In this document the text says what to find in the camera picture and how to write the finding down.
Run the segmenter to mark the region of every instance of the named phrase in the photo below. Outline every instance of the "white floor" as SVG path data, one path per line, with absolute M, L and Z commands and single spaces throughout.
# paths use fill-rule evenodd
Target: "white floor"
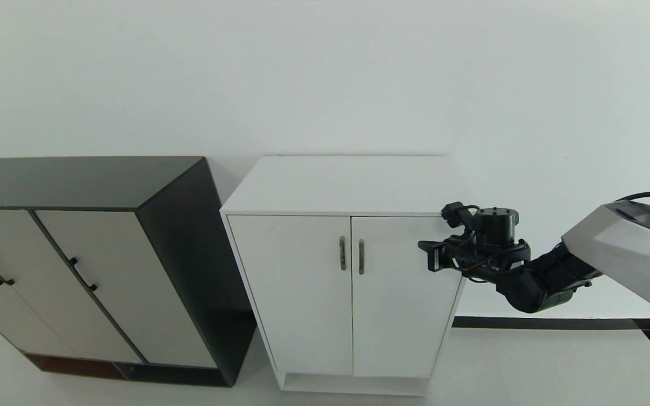
M 158 385 L 39 372 L 0 336 L 0 404 L 125 406 L 650 404 L 640 331 L 454 329 L 426 398 L 281 392 L 259 334 L 234 388 Z

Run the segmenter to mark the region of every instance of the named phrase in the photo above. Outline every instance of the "white cabinet door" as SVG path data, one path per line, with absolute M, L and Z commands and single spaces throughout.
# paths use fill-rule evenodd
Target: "white cabinet door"
M 13 286 L 0 285 L 0 334 L 16 348 L 36 354 L 75 357 L 41 317 L 16 293 Z
M 441 218 L 353 218 L 354 375 L 431 375 L 461 276 L 428 271 L 418 241 L 452 233 Z
M 278 372 L 352 375 L 350 218 L 227 220 Z
M 0 210 L 0 273 L 78 357 L 140 362 L 27 211 Z
M 95 296 L 149 362 L 216 368 L 167 272 L 126 211 L 37 211 Z

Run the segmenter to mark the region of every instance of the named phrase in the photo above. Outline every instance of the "white wall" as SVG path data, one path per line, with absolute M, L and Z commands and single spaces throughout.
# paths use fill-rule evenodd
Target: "white wall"
M 0 157 L 208 155 L 226 197 L 275 153 L 449 154 L 544 252 L 650 190 L 650 1 L 0 2 Z M 650 305 L 601 278 L 538 316 Z

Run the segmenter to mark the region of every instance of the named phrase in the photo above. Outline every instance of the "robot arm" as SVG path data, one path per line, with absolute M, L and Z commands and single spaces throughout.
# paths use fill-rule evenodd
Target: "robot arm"
M 441 215 L 452 228 L 464 226 L 464 233 L 419 241 L 428 254 L 428 269 L 454 269 L 473 282 L 493 283 L 519 311 L 563 304 L 603 274 L 650 302 L 650 205 L 621 200 L 600 206 L 554 249 L 532 261 L 527 242 L 514 239 L 517 211 L 458 201 L 446 205 Z

